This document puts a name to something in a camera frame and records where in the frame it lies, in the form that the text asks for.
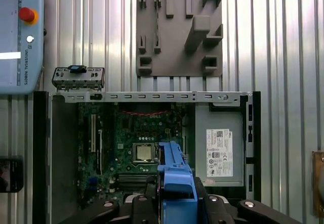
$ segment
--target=metal bracket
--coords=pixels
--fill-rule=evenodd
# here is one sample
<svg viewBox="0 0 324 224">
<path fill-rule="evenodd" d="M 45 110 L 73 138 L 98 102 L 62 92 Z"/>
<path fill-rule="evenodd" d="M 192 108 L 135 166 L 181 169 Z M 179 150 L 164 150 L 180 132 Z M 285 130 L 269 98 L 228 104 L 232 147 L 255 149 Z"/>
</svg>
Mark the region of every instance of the metal bracket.
<svg viewBox="0 0 324 224">
<path fill-rule="evenodd" d="M 58 90 L 90 88 L 100 91 L 104 87 L 104 68 L 90 68 L 73 65 L 59 67 L 54 71 L 52 84 Z"/>
</svg>

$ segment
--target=white label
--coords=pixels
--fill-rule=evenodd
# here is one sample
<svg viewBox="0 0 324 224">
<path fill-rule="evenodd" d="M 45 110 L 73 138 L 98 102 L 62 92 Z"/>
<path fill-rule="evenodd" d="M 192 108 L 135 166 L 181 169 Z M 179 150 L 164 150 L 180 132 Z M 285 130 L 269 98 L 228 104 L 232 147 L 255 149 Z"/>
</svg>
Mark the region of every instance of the white label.
<svg viewBox="0 0 324 224">
<path fill-rule="evenodd" d="M 207 177 L 233 176 L 233 137 L 229 129 L 207 129 Z"/>
</svg>

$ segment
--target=metal screw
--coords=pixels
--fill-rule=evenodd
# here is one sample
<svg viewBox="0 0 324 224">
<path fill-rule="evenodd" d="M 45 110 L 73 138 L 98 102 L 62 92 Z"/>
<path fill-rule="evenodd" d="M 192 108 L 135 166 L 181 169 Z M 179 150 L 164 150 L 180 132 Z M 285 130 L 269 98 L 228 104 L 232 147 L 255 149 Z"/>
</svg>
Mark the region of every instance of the metal screw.
<svg viewBox="0 0 324 224">
<path fill-rule="evenodd" d="M 218 198 L 217 198 L 216 196 L 214 196 L 214 195 L 211 195 L 211 196 L 209 197 L 209 199 L 210 199 L 211 201 L 217 201 L 217 200 L 218 200 Z"/>
<path fill-rule="evenodd" d="M 107 202 L 105 202 L 105 204 L 104 204 L 103 206 L 104 206 L 104 207 L 110 207 L 110 206 L 112 206 L 112 203 L 109 202 L 109 201 L 107 201 Z"/>
<path fill-rule="evenodd" d="M 29 35 L 29 36 L 27 36 L 26 40 L 28 43 L 32 43 L 34 41 L 34 37 Z"/>
<path fill-rule="evenodd" d="M 244 205 L 247 206 L 247 207 L 249 207 L 249 208 L 252 208 L 252 207 L 255 206 L 255 205 L 254 205 L 252 202 L 250 202 L 250 201 L 246 201 L 246 202 L 244 202 Z"/>
</svg>

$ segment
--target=red emergency stop button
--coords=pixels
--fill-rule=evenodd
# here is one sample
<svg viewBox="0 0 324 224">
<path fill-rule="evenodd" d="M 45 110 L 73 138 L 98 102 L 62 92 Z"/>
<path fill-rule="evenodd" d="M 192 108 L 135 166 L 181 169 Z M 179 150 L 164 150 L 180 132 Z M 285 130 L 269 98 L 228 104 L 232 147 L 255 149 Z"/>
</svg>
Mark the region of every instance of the red emergency stop button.
<svg viewBox="0 0 324 224">
<path fill-rule="evenodd" d="M 30 8 L 21 8 L 18 17 L 27 23 L 31 23 L 35 20 L 35 12 Z"/>
</svg>

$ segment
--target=corrugated metal wall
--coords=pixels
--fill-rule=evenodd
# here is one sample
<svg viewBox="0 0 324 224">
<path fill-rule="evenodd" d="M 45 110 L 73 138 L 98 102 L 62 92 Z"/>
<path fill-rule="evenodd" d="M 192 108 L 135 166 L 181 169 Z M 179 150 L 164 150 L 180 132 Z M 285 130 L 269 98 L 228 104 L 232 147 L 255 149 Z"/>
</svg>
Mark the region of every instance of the corrugated metal wall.
<svg viewBox="0 0 324 224">
<path fill-rule="evenodd" d="M 54 91 L 56 66 L 84 64 L 106 67 L 106 91 L 259 90 L 262 200 L 303 223 L 317 223 L 311 151 L 324 149 L 323 0 L 222 0 L 222 8 L 221 78 L 138 78 L 136 0 L 46 0 L 44 87 Z M 27 154 L 28 166 L 30 105 L 0 99 L 1 153 Z M 24 192 L 1 195 L 4 223 L 31 223 L 30 184 L 29 178 Z"/>
<path fill-rule="evenodd" d="M 0 97 L 0 156 L 24 158 L 24 188 L 0 194 L 0 223 L 32 223 L 32 115 L 31 96 Z"/>
</svg>

